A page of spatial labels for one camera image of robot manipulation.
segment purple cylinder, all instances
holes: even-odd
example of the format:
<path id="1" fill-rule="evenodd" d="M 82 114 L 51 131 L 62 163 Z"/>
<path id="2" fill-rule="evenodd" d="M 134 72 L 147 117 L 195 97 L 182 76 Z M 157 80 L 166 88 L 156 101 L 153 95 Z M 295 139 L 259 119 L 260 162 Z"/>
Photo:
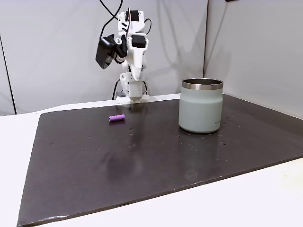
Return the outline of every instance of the purple cylinder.
<path id="1" fill-rule="evenodd" d="M 109 122 L 116 122 L 116 121 L 122 121 L 125 119 L 125 115 L 117 115 L 117 116 L 110 116 L 109 118 Z"/>

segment white wall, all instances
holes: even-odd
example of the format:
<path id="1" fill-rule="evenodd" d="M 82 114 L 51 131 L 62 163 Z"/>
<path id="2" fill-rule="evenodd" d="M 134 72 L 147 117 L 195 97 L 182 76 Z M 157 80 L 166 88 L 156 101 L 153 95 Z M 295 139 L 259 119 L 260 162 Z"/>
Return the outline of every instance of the white wall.
<path id="1" fill-rule="evenodd" d="M 9 80 L 0 43 L 0 116 L 15 114 L 9 89 Z"/>
<path id="2" fill-rule="evenodd" d="M 222 79 L 227 94 L 303 118 L 302 21 L 302 0 L 209 0 L 205 77 Z"/>
<path id="3" fill-rule="evenodd" d="M 104 0 L 114 12 L 120 0 Z M 202 77 L 207 0 L 124 0 L 122 11 L 153 20 L 146 81 L 149 94 L 180 91 Z M 18 113 L 111 99 L 122 68 L 95 62 L 102 26 L 111 16 L 99 0 L 1 0 L 0 30 Z M 104 35 L 117 34 L 114 20 Z"/>

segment cup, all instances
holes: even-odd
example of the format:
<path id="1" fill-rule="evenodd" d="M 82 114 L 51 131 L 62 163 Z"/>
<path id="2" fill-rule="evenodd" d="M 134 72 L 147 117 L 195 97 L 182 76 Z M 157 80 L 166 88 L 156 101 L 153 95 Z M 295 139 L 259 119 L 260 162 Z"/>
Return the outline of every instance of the cup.
<path id="1" fill-rule="evenodd" d="M 195 133 L 211 133 L 220 128 L 223 82 L 191 78 L 182 81 L 179 126 Z"/>

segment stainless steel rim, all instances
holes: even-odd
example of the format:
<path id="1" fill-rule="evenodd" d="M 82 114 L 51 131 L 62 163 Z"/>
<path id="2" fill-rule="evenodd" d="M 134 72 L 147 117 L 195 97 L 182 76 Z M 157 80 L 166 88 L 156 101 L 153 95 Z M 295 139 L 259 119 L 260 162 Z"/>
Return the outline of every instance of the stainless steel rim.
<path id="1" fill-rule="evenodd" d="M 191 90 L 219 90 L 223 88 L 223 81 L 209 78 L 184 79 L 182 87 Z"/>

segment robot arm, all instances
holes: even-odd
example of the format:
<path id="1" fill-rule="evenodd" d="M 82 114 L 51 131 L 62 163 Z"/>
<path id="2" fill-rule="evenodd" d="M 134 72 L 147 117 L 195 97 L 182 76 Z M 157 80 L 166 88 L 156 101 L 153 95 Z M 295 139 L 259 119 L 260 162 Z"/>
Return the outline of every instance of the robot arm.
<path id="1" fill-rule="evenodd" d="M 126 73 L 120 75 L 120 82 L 125 96 L 130 100 L 141 100 L 143 96 L 144 75 L 146 68 L 144 54 L 149 40 L 143 33 L 145 26 L 144 12 L 130 10 L 118 15 L 118 38 L 114 35 L 103 37 L 99 41 L 96 61 L 101 68 L 106 69 L 114 59 L 122 64 Z"/>

